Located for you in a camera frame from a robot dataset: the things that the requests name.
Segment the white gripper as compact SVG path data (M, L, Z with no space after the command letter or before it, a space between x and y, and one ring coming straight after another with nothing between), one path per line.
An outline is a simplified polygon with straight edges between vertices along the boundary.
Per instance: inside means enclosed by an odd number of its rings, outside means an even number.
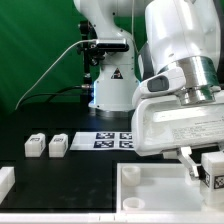
M177 158L192 180L199 179L192 148L224 142L224 95L213 103L182 106L174 96L143 100L131 123L133 145L141 155L177 149Z

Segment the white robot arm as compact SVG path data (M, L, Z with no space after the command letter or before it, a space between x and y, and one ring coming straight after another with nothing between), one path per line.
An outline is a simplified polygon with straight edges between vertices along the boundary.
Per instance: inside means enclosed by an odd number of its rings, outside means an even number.
M224 141L217 79L220 23L213 0L73 0L96 32L100 75L91 111L131 115L135 151L176 153L192 178L193 149Z

